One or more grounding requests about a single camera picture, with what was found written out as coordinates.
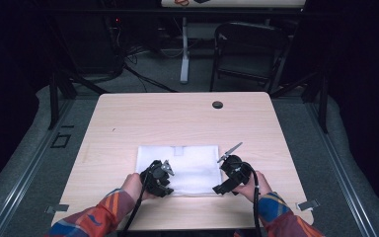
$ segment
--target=gray carpet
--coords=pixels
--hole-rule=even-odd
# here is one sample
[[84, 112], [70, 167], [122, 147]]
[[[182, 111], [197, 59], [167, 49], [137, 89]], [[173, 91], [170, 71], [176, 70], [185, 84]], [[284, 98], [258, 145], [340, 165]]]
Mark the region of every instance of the gray carpet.
[[[212, 50], [202, 48], [202, 42], [194, 46], [190, 54], [189, 82], [186, 85], [182, 85], [179, 80], [180, 56], [167, 57], [146, 52], [137, 55], [136, 64], [131, 62], [127, 62], [127, 64], [142, 75], [177, 91], [206, 92], [211, 73], [211, 55]], [[89, 77], [89, 79], [94, 80], [97, 77]], [[114, 80], [98, 85], [115, 93], [145, 92], [141, 82], [127, 71]], [[147, 83], [145, 85], [147, 92], [165, 92]], [[34, 124], [0, 176], [0, 210], [11, 189], [17, 184], [33, 157], [37, 155], [42, 141], [47, 136], [50, 136], [50, 139], [42, 150], [42, 163], [40, 163], [18, 208], [12, 216], [9, 216], [9, 222], [5, 224], [2, 236], [42, 236], [50, 227], [52, 215], [44, 213], [44, 210], [48, 205], [58, 203], [61, 197], [98, 99], [94, 92], [84, 86], [75, 85], [75, 87], [79, 92], [77, 100], [66, 101], [60, 98], [61, 107], [64, 102], [65, 117], [62, 117], [53, 132], [46, 130], [49, 125], [48, 88], [38, 92], [40, 108]], [[218, 80], [215, 86], [215, 91], [260, 90], [261, 88], [255, 83], [242, 84], [232, 78]], [[287, 99], [273, 100], [273, 104], [306, 197], [308, 199], [316, 198], [321, 204], [314, 210], [314, 226], [327, 236], [361, 236], [334, 175], [330, 154], [320, 138], [319, 129], [313, 123], [315, 118], [310, 116], [307, 105], [303, 105], [299, 101], [296, 92], [293, 92]], [[356, 167], [349, 153], [347, 137], [344, 134], [338, 107], [333, 100], [330, 100], [328, 112], [329, 137], [379, 236], [379, 199], [372, 192], [365, 176]], [[69, 140], [64, 148], [57, 148], [57, 146], [65, 144], [67, 136], [63, 135], [70, 135]], [[224, 236], [223, 234], [222, 231], [156, 233], [157, 236]]]

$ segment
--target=chair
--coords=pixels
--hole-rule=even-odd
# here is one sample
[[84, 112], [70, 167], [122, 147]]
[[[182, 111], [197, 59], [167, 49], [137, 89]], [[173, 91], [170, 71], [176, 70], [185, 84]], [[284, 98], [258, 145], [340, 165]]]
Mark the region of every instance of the chair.
[[228, 22], [214, 33], [214, 62], [210, 81], [213, 90], [215, 74], [254, 80], [270, 93], [276, 71], [288, 46], [282, 30], [265, 25]]

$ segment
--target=person's right hand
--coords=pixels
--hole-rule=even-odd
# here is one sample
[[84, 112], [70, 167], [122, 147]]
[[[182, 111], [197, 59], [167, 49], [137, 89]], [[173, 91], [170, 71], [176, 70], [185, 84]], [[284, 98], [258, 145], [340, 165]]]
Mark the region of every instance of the person's right hand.
[[[140, 175], [137, 173], [129, 174], [122, 185], [122, 189], [126, 191], [134, 200], [137, 202], [140, 192], [141, 192], [141, 181]], [[144, 191], [142, 200], [155, 198], [156, 196], [149, 194], [147, 191]]]
[[[258, 176], [258, 184], [260, 185], [260, 194], [266, 195], [272, 192], [265, 176], [260, 171], [256, 171]], [[254, 174], [251, 174], [249, 181], [246, 185], [241, 185], [236, 187], [233, 192], [237, 192], [243, 196], [245, 196], [250, 202], [254, 202], [254, 192], [255, 192], [255, 179]]]

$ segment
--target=wire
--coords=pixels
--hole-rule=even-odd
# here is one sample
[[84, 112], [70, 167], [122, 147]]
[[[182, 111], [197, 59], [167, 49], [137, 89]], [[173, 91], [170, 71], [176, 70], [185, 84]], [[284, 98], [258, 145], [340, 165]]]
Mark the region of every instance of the wire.
[[157, 87], [162, 88], [162, 89], [164, 89], [166, 91], [169, 91], [169, 92], [178, 92], [178, 91], [173, 90], [173, 89], [171, 89], [171, 88], [169, 88], [169, 87], [167, 87], [167, 86], [165, 86], [165, 85], [163, 85], [163, 84], [161, 84], [161, 83], [159, 83], [159, 82], [157, 82], [155, 80], [152, 80], [150, 78], [147, 78], [145, 76], [140, 75], [139, 73], [137, 73], [136, 71], [134, 71], [133, 69], [131, 69], [126, 63], [124, 63], [124, 69], [127, 70], [127, 71], [129, 71], [129, 72], [131, 72], [131, 74], [135, 75], [138, 79], [141, 79], [141, 80], [143, 80], [145, 82], [148, 82], [148, 83], [150, 83], [150, 84], [152, 84], [154, 86], [157, 86]]
[[257, 237], [262, 237], [263, 233], [261, 232], [260, 220], [259, 220], [259, 216], [258, 216], [258, 196], [260, 195], [260, 184], [258, 182], [257, 172], [247, 162], [231, 162], [231, 163], [229, 162], [229, 164], [246, 165], [251, 170], [251, 172], [254, 175], [254, 183], [255, 183], [255, 189], [254, 189], [254, 221], [255, 221], [255, 229], [257, 230]]
[[142, 185], [141, 191], [140, 191], [140, 196], [136, 202], [136, 205], [134, 206], [133, 212], [131, 212], [130, 218], [128, 219], [127, 223], [125, 224], [124, 228], [122, 229], [121, 237], [125, 237], [127, 235], [127, 230], [130, 227], [131, 222], [133, 221], [134, 216], [136, 215], [137, 210], [141, 205], [141, 202], [143, 201], [143, 194], [144, 194], [144, 191], [146, 190], [146, 186], [147, 186], [147, 182], [148, 182], [148, 180], [147, 180], [148, 176], [149, 176], [149, 172], [147, 172], [146, 175], [144, 176], [143, 185]]

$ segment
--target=white towel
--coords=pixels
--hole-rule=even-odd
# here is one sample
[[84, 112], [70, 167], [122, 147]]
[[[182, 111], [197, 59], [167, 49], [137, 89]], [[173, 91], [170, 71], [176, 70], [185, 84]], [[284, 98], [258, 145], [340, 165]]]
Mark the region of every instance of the white towel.
[[139, 146], [136, 172], [141, 173], [154, 161], [169, 160], [175, 176], [170, 175], [173, 196], [216, 196], [212, 189], [221, 185], [218, 146]]

